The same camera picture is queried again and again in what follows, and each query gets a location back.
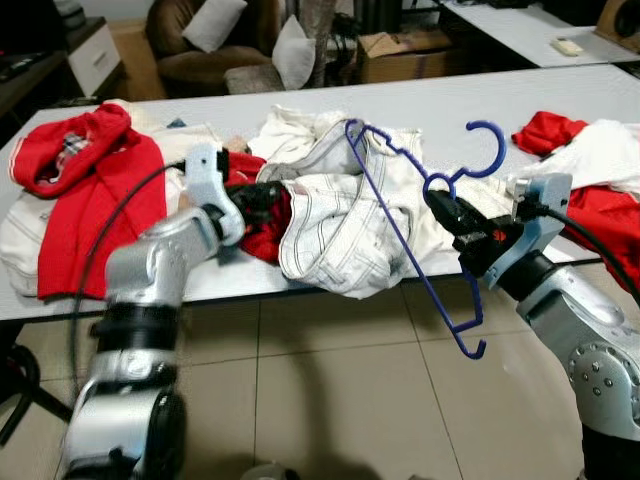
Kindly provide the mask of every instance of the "cardboard box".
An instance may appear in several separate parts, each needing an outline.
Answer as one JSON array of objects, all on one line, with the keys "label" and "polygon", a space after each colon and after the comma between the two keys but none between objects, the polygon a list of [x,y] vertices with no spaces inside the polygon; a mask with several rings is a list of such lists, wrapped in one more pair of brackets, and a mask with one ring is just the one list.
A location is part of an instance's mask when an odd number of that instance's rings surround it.
[{"label": "cardboard box", "polygon": [[362,83],[445,77],[469,72],[468,56],[441,30],[358,38]]}]

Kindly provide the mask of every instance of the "drawer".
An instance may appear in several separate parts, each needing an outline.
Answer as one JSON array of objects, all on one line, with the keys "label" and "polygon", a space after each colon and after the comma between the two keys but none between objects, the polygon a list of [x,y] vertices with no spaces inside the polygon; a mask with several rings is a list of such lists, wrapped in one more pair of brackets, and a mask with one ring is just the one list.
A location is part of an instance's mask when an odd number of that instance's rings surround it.
[{"label": "drawer", "polygon": [[69,65],[86,96],[93,95],[120,63],[111,32],[105,25],[69,55]]}]

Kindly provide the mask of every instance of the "clothing pile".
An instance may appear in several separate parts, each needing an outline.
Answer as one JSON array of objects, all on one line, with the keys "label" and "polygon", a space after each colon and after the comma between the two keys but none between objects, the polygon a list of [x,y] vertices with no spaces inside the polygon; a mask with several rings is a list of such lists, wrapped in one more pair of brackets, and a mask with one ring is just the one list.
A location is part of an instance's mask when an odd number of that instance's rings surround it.
[{"label": "clothing pile", "polygon": [[[343,112],[308,115],[272,108],[246,153],[230,154],[227,186],[278,182],[268,223],[247,231],[242,248],[279,264],[285,277],[365,298],[399,283],[412,266],[345,135]],[[0,259],[16,290],[49,298],[77,288],[87,250],[115,205],[142,178],[184,159],[198,143],[222,145],[208,125],[167,128],[122,101],[43,125],[16,145],[12,179],[25,190],[0,225]],[[396,149],[422,160],[418,130],[382,128]],[[456,183],[457,195],[487,218],[508,215],[514,178],[574,176],[569,216],[592,230],[640,281],[640,126],[591,125],[540,112],[513,141],[540,161],[510,178]],[[391,216],[422,264],[451,251],[453,237],[422,197],[423,178],[384,139],[367,131],[363,160]],[[182,173],[169,168],[129,204],[97,256],[86,291],[102,298],[111,252],[181,208]]]}]

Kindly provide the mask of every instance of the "red garment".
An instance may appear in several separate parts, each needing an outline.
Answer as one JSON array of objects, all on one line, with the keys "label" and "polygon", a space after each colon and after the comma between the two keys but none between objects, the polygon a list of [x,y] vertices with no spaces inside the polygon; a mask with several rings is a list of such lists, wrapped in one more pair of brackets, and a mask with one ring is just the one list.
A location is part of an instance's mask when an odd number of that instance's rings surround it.
[{"label": "red garment", "polygon": [[[42,178],[55,176],[51,170],[68,133],[86,137],[90,145],[68,161],[57,183],[47,185]],[[36,128],[17,146],[12,163],[13,177],[27,190],[45,197],[60,195],[38,257],[41,299],[75,293],[89,249],[116,205],[164,165],[155,142],[131,130],[129,115],[117,105]],[[103,298],[109,255],[167,216],[164,183],[164,175],[158,175],[111,226],[95,256],[87,295]]]},{"label": "red garment", "polygon": [[[605,187],[586,187],[571,193],[569,217],[593,233],[622,264],[625,272],[640,286],[640,204],[628,193]],[[572,239],[594,250],[593,246],[568,230]],[[627,290],[605,260],[607,270]]]},{"label": "red garment", "polygon": [[[262,166],[266,162],[262,158],[246,153],[229,154],[229,180],[225,186],[253,185]],[[280,241],[291,221],[291,196],[283,188],[280,199],[273,205],[270,212],[271,220],[264,225],[247,229],[240,248],[249,255],[278,264]]]},{"label": "red garment", "polygon": [[555,113],[538,112],[511,139],[520,150],[543,157],[569,143],[587,125],[581,120],[573,122]]},{"label": "red garment", "polygon": [[[538,112],[512,139],[521,150],[545,156],[569,143],[587,125],[554,113]],[[630,194],[614,192],[606,187],[574,190],[568,215],[611,250],[625,272],[640,286],[640,205]],[[576,243],[595,251],[589,242],[572,234],[570,229],[564,232]],[[628,290],[613,268],[606,261],[605,264],[618,284]]]}]

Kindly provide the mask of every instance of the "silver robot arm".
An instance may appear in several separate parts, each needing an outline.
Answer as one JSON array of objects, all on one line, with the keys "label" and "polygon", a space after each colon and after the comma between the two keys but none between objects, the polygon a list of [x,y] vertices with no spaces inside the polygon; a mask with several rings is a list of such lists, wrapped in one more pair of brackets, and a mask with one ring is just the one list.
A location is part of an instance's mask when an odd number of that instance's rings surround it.
[{"label": "silver robot arm", "polygon": [[107,264],[107,312],[88,381],[65,438],[65,478],[171,479],[183,463],[185,406],[174,389],[179,308],[191,269],[245,224],[223,185],[224,153],[200,146],[186,159],[198,205],[161,221]]},{"label": "silver robot arm", "polygon": [[640,479],[640,333],[575,269],[541,253],[563,225],[539,212],[566,213],[570,191],[569,175],[519,181],[513,215],[493,220],[448,192],[429,192],[427,203],[455,236],[461,263],[517,300],[563,365],[583,424],[581,478]]}]

